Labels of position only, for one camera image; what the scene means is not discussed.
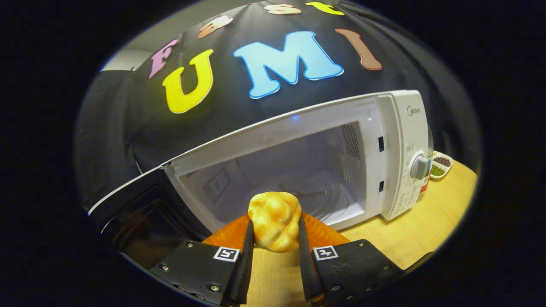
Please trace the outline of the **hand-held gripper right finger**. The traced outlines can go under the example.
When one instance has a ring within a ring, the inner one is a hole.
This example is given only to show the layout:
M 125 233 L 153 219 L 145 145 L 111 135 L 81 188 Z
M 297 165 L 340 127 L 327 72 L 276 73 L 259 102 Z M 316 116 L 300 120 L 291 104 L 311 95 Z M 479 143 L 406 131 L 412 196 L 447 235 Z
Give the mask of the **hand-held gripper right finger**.
M 299 249 L 307 301 L 358 301 L 404 277 L 368 240 L 350 241 L 306 213 L 299 221 Z

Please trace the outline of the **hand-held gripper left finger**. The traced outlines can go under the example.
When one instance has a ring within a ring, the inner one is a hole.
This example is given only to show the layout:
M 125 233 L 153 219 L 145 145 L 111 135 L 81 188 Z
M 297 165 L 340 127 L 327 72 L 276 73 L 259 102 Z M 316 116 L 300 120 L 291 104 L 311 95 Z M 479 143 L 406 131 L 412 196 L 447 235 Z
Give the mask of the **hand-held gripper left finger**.
M 247 303 L 254 234 L 247 214 L 202 242 L 184 241 L 150 273 L 160 282 L 206 306 Z

